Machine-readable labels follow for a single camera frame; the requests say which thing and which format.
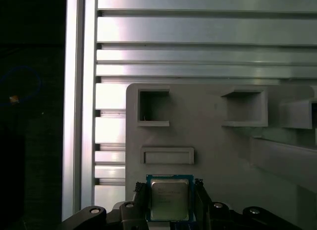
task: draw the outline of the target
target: rectangular cutout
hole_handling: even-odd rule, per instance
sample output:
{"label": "rectangular cutout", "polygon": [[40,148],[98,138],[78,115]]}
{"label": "rectangular cutout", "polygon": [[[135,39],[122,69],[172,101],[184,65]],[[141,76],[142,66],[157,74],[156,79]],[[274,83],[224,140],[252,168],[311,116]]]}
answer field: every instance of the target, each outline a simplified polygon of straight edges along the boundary
{"label": "rectangular cutout", "polygon": [[302,129],[317,127],[316,98],[282,103],[279,112],[282,127]]}
{"label": "rectangular cutout", "polygon": [[141,89],[138,91],[138,126],[169,126],[169,89]]}
{"label": "rectangular cutout", "polygon": [[142,164],[194,164],[192,147],[143,147]]}
{"label": "rectangular cutout", "polygon": [[312,124],[313,128],[317,128],[317,101],[312,103]]}
{"label": "rectangular cutout", "polygon": [[224,126],[267,126],[267,94],[264,88],[234,88],[226,99]]}

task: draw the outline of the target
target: black background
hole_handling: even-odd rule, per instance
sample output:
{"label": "black background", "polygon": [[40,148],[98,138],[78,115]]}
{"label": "black background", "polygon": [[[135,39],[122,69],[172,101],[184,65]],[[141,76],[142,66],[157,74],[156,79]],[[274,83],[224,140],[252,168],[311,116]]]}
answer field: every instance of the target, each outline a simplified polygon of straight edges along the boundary
{"label": "black background", "polygon": [[20,148],[3,142],[0,149],[12,154],[12,160],[2,155],[2,177],[11,179],[2,186],[12,192],[24,188],[20,221],[27,230],[55,229],[61,221],[65,19],[66,0],[0,0],[0,103],[9,102],[11,95],[26,97],[38,87],[36,75],[27,69],[17,69],[1,81],[9,70],[28,66],[42,81],[32,99],[0,106],[1,128],[16,127],[25,137],[24,171],[17,165]]}

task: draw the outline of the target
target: gray plastic tray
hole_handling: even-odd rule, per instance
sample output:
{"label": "gray plastic tray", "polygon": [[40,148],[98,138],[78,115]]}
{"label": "gray plastic tray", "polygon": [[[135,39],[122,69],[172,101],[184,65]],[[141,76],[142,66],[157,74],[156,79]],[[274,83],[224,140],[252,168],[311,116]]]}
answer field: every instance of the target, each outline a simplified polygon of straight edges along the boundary
{"label": "gray plastic tray", "polygon": [[311,87],[295,85],[130,85],[126,199],[146,174],[193,174],[204,180],[212,200],[238,212],[260,206],[312,226],[316,194],[254,166],[250,136],[242,135],[299,143],[297,129],[282,128],[280,105],[312,97]]}

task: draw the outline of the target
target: silver screw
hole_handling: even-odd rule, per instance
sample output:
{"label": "silver screw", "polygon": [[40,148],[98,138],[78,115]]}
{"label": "silver screw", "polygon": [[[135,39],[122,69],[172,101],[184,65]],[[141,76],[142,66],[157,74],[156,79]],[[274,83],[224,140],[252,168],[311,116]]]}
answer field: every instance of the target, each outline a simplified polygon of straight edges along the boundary
{"label": "silver screw", "polygon": [[97,213],[100,212],[100,210],[99,210],[99,209],[92,209],[90,212],[91,212],[92,214],[97,214]]}
{"label": "silver screw", "polygon": [[253,214],[259,214],[260,211],[258,209],[250,209],[250,212]]}
{"label": "silver screw", "polygon": [[223,207],[223,205],[220,204],[220,203],[215,203],[214,206],[215,206],[216,208],[218,208],[218,209]]}

